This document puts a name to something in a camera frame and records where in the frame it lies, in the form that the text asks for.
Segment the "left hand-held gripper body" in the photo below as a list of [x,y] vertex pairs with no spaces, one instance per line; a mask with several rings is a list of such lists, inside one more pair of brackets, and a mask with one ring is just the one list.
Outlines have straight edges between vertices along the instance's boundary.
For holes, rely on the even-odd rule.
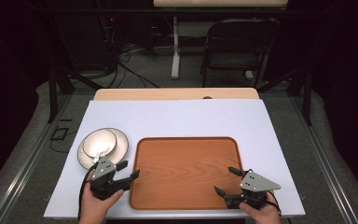
[[114,176],[118,172],[116,165],[107,158],[100,158],[91,176],[91,191],[93,196],[105,200],[120,189],[129,190],[131,179],[129,177],[115,180]]

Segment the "large white plate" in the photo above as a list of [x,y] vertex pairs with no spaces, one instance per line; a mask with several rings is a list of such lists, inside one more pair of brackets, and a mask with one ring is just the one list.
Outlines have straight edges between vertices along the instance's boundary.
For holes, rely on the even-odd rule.
[[[129,148],[129,141],[128,141],[127,136],[121,130],[115,129],[115,128],[102,128],[99,130],[110,130],[111,132],[113,132],[116,135],[116,138],[117,138],[116,148],[112,152],[110,152],[109,154],[107,154],[106,156],[103,156],[101,158],[107,158],[112,163],[120,162],[125,157],[125,155],[128,151],[128,148]],[[94,164],[94,162],[93,162],[93,158],[87,156],[85,154],[85,152],[83,151],[83,142],[84,142],[85,138],[81,141],[81,143],[78,147],[77,159],[78,159],[79,163],[84,168],[89,169]]]

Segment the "small white plate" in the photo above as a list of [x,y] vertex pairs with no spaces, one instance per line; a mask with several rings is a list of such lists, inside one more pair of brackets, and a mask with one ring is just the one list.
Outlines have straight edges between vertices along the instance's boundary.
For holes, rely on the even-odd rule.
[[112,152],[117,145],[117,138],[116,135],[111,132],[110,130],[97,130],[93,133],[90,133],[84,140],[83,142],[83,151],[85,152],[85,154],[89,157],[92,157],[92,148],[94,146],[95,143],[97,142],[108,142],[110,143],[111,146],[111,151]]

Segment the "brown wooden tray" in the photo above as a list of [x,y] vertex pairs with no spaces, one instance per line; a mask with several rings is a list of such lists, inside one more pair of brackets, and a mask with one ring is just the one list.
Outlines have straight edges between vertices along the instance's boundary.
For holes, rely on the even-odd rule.
[[240,191],[237,142],[231,137],[150,137],[138,142],[134,166],[139,177],[131,184],[135,210],[217,210],[228,194]]

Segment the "person's right hand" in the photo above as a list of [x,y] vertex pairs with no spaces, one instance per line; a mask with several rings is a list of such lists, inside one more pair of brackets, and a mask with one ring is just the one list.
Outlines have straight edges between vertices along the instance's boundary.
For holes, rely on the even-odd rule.
[[255,224],[281,224],[280,213],[273,204],[278,204],[272,191],[267,193],[268,205],[257,210],[247,203],[241,203],[239,208],[249,215]]

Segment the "person's left hand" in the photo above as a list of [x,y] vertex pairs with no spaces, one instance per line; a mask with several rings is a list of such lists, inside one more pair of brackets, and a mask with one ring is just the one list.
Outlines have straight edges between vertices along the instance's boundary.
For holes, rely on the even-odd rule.
[[122,197],[124,190],[120,189],[105,200],[93,196],[90,189],[91,174],[86,179],[80,201],[80,216],[78,224],[102,224],[108,210]]

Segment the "white spoon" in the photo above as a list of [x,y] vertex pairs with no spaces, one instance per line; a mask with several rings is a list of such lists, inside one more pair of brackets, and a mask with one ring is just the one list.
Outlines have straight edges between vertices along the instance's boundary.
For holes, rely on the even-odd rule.
[[108,142],[97,142],[92,148],[93,162],[96,163],[106,153],[111,151],[111,144]]

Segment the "white table mat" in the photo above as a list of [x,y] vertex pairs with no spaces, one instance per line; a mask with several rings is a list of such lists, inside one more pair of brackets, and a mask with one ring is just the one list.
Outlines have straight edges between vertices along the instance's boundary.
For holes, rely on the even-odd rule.
[[128,137],[125,156],[133,166],[144,137],[229,136],[236,140],[241,164],[278,183],[275,192],[285,217],[305,214],[268,111],[261,100],[200,99],[91,101],[67,156],[44,216],[75,218],[79,188],[87,172],[77,159],[81,141],[101,128],[117,128]]

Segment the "light wooden table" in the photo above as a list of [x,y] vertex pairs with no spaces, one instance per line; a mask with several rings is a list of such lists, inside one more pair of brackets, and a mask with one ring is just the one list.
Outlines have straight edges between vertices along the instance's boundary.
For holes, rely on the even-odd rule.
[[100,89],[94,95],[96,101],[258,98],[259,94],[254,88]]

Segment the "black metal stand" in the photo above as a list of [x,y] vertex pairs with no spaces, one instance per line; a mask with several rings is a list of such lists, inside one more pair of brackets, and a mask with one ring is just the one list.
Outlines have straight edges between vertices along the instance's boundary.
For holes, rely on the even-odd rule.
[[283,83],[285,80],[290,79],[289,86],[286,89],[288,96],[298,97],[302,94],[302,117],[306,123],[311,126],[310,120],[310,100],[311,100],[311,84],[312,84],[312,73],[305,67],[301,66],[292,69],[288,73],[257,87],[258,92],[268,91],[275,86]]
[[72,94],[75,91],[75,87],[71,82],[71,78],[80,81],[83,84],[91,87],[94,90],[102,88],[101,85],[91,81],[90,79],[80,75],[74,69],[70,69],[67,66],[53,64],[52,70],[48,77],[48,90],[49,90],[49,119],[48,123],[51,123],[58,115],[58,94],[57,88],[60,88],[64,94]]

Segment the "white desk leg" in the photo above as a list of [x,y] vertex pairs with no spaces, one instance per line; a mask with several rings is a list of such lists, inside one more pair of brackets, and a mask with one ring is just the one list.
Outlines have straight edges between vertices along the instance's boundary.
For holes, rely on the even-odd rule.
[[179,52],[179,37],[178,37],[178,21],[174,17],[172,21],[173,32],[173,56],[172,56],[172,79],[179,78],[180,52]]

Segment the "black folding chair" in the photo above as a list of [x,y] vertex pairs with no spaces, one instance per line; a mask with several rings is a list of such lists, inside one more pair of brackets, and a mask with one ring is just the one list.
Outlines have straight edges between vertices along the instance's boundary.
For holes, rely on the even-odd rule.
[[268,47],[277,31],[273,21],[228,19],[215,23],[206,36],[200,73],[206,86],[207,70],[255,72],[258,84]]

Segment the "light desk top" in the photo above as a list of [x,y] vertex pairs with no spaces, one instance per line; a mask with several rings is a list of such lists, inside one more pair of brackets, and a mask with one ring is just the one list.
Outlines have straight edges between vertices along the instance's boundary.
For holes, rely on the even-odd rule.
[[289,0],[153,0],[154,7],[286,7]]

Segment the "black floor outlet frame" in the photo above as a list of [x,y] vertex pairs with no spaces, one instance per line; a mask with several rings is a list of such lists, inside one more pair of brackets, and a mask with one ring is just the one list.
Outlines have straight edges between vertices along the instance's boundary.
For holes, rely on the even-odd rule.
[[67,134],[68,134],[68,128],[63,128],[63,127],[57,126],[54,129],[53,134],[50,137],[50,140],[51,141],[64,140]]

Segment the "aluminium floor rail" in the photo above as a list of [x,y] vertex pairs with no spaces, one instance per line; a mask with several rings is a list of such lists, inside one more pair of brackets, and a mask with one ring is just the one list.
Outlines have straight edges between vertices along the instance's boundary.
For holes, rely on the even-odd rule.
[[307,133],[308,138],[312,144],[313,153],[315,154],[316,161],[320,167],[320,170],[324,176],[327,187],[337,205],[337,208],[345,222],[345,224],[358,224],[358,218],[355,215],[352,206],[348,200],[346,193],[344,192],[341,184],[339,183],[336,173],[332,167],[331,162],[327,158],[324,148],[321,145],[316,132],[303,118],[301,102],[295,97],[291,98],[290,102],[294,107],[300,122]]
[[[43,107],[25,130],[0,175],[0,224],[65,224],[45,217],[45,211],[62,172],[77,130],[76,118],[67,113],[70,95],[59,100],[55,120],[47,122]],[[51,141],[54,129],[68,128],[64,140]]]

